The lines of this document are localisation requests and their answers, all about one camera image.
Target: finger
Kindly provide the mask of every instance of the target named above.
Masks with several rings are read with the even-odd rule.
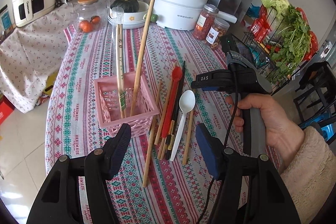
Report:
[[[233,119],[233,124],[234,124],[235,126],[242,127],[242,126],[244,125],[244,119],[241,118],[241,117],[235,117],[235,118]]]
[[[231,96],[231,95],[226,96],[226,97],[225,97],[225,102],[227,102],[229,105],[233,105],[233,99],[232,99],[232,96]]]
[[[241,109],[260,108],[267,109],[273,103],[274,99],[270,95],[250,93],[244,99],[238,102]]]
[[[242,133],[243,132],[243,127],[235,126],[235,130],[237,133]]]
[[[235,108],[235,106],[232,106],[232,107],[230,108],[230,114],[231,114],[231,116],[232,116],[232,114],[233,114],[233,110],[234,110],[234,108]],[[240,116],[240,113],[241,113],[241,110],[240,110],[239,108],[237,108],[237,110],[236,110],[236,115],[235,115],[235,116]]]

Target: pink plastic basket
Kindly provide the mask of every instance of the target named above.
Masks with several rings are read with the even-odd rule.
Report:
[[[130,114],[135,72],[124,74],[124,87],[126,91],[126,114]],[[159,114],[145,77],[141,75],[140,89],[137,97],[137,106],[135,115],[121,119],[117,77],[110,76],[94,81],[94,93],[96,97],[96,106],[98,112],[98,121],[100,128],[106,128],[112,137],[114,137],[123,123],[128,123],[132,129],[132,137],[147,134],[153,116]]]

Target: tile floor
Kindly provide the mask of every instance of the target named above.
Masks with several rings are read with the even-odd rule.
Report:
[[[44,140],[48,103],[28,113],[17,109],[0,125],[0,198],[20,224],[45,177]]]

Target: gray handle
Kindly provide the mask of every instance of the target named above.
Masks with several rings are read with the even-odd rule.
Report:
[[[238,99],[248,93],[238,94]],[[235,103],[235,93],[231,94]],[[244,119],[243,152],[254,158],[266,153],[266,128],[259,108],[242,109]]]

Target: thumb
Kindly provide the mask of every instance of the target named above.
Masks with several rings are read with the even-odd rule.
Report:
[[[238,102],[238,107],[240,109],[250,109],[252,107],[266,109],[269,107],[271,100],[272,97],[270,95],[250,93]]]

